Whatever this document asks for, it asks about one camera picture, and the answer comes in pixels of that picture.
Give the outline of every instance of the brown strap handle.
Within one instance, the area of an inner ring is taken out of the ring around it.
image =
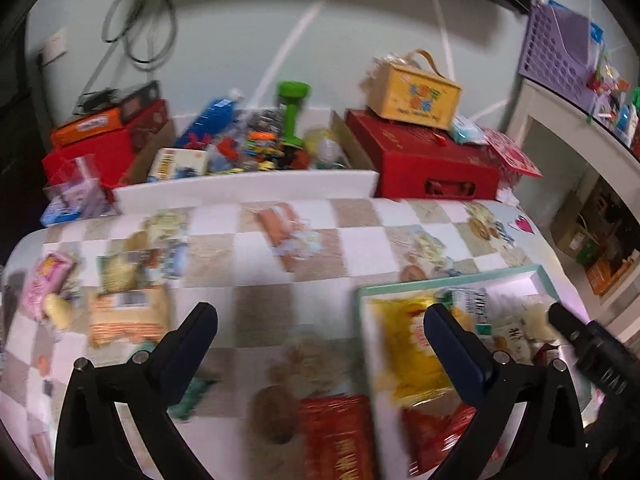
[[[438,72],[438,69],[436,68],[436,62],[433,60],[433,57],[431,57],[431,54],[429,54],[426,50],[416,48],[415,50],[412,50],[411,52],[406,54],[406,56],[402,56],[402,59],[404,59],[406,62],[410,62],[414,59],[414,56],[416,54],[420,54],[424,59],[426,59],[429,62],[431,69],[441,78],[444,78],[444,76],[440,72]]]

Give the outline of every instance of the red package with gold text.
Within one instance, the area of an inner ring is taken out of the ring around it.
[[[402,411],[409,440],[409,475],[417,476],[439,466],[453,449],[476,414],[476,409],[460,404],[451,416],[425,415],[415,408]],[[499,457],[497,448],[489,460]]]
[[[300,421],[306,437],[308,480],[374,480],[374,443],[366,396],[305,399]]]

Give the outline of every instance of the pink snack package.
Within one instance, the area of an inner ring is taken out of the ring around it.
[[[74,261],[57,251],[52,251],[38,260],[31,271],[29,281],[24,284],[20,304],[37,321],[42,319],[42,301],[47,294],[62,288]]]

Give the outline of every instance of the checkered tablecloth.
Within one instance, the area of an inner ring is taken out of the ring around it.
[[[303,478],[302,438],[297,436],[284,446],[258,442],[249,435],[248,406],[256,392],[269,384],[267,369],[283,358],[282,344],[300,324],[312,324],[348,361],[349,389],[364,389],[353,293],[360,286],[399,281],[407,226],[419,224],[441,240],[445,255],[464,274],[533,261],[545,266],[556,288],[567,294],[575,292],[539,231],[534,227],[529,234],[510,227],[522,215],[510,206],[483,202],[515,238],[515,247],[499,251],[471,231],[467,208],[460,202],[342,199],[289,203],[322,240],[322,250],[297,262],[294,272],[284,271],[256,221],[255,213],[273,203],[184,210],[190,219],[189,259],[185,275],[170,282],[174,327],[199,301],[216,307],[218,334],[202,366],[222,380],[207,393],[191,420],[177,427],[217,480]],[[8,334],[0,381],[0,418],[42,478],[46,473],[31,436],[55,434],[74,360],[86,356],[96,365],[114,364],[126,360],[134,349],[125,341],[99,349],[87,344],[85,299],[92,287],[100,285],[96,256],[106,254],[118,243],[114,240],[124,240],[139,230],[144,218],[92,219],[47,230],[43,255],[58,249],[75,250],[82,256],[84,300],[71,330],[63,333],[38,324],[19,310]],[[575,301],[574,309],[579,310],[579,299]],[[41,356],[50,359],[46,377],[38,370]],[[47,388],[50,396],[44,393]],[[120,415],[144,471],[159,478],[126,407]]]

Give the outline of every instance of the yellow box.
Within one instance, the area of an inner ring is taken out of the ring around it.
[[[421,54],[435,74],[408,64],[386,62],[376,73],[367,106],[383,119],[448,130],[462,87],[438,72],[426,50],[414,50],[403,59],[410,62],[415,54]]]

